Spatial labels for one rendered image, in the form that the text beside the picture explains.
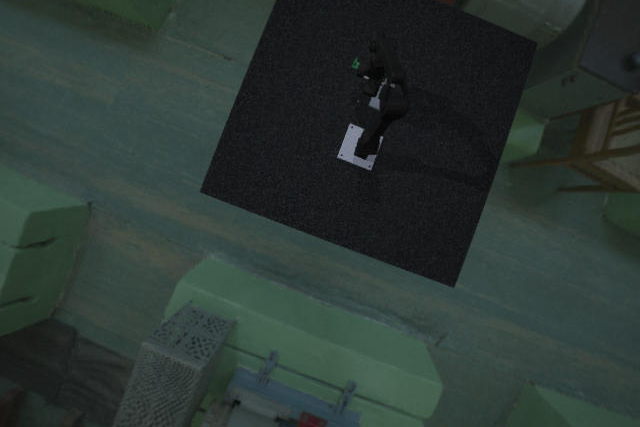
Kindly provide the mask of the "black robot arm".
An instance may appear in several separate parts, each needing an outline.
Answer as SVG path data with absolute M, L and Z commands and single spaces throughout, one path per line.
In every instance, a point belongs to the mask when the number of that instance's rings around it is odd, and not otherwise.
M 357 67 L 357 76 L 364 75 L 370 78 L 369 66 L 374 71 L 385 69 L 387 75 L 386 85 L 380 93 L 380 116 L 376 119 L 371 129 L 365 129 L 358 139 L 355 148 L 355 156 L 364 160 L 368 155 L 377 155 L 380 146 L 380 137 L 393 121 L 401 119 L 409 110 L 411 91 L 407 84 L 406 71 L 396 56 L 397 43 L 393 38 L 384 38 L 382 28 L 370 34 L 370 61 L 361 60 Z M 390 84 L 400 85 L 403 96 L 385 96 Z

